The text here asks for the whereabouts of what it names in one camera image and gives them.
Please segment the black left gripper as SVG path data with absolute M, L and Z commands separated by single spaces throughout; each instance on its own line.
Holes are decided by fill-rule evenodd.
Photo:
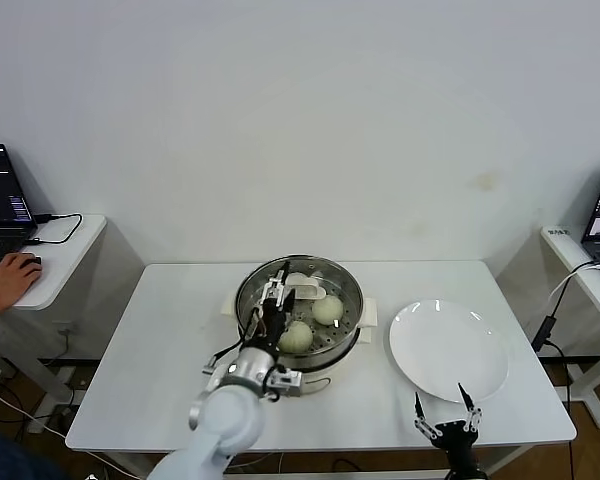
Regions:
M 262 320 L 264 321 L 266 332 L 252 339 L 252 345 L 255 348 L 276 350 L 279 340 L 285 331 L 286 313 L 292 310 L 296 296 L 296 289 L 293 286 L 287 285 L 290 267 L 291 261 L 287 260 L 281 268 L 281 294 L 279 302 L 279 280 L 269 279 L 263 286 L 258 304 L 263 306 L 268 300 L 272 300 L 274 304 L 265 304 L 263 306 Z

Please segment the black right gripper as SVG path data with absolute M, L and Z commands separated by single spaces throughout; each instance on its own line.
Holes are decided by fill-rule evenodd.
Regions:
M 474 404 L 472 397 L 458 384 L 460 394 L 467 410 L 465 422 L 439 423 L 430 425 L 425 417 L 418 393 L 415 393 L 416 429 L 424 435 L 434 447 L 445 452 L 449 480 L 479 479 L 480 468 L 472 447 L 478 439 L 478 427 L 482 419 L 482 409 Z

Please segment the bare person hand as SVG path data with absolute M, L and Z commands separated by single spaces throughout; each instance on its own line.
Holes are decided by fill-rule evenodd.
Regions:
M 41 274 L 42 265 L 33 254 L 7 254 L 0 262 L 0 312 L 16 304 Z

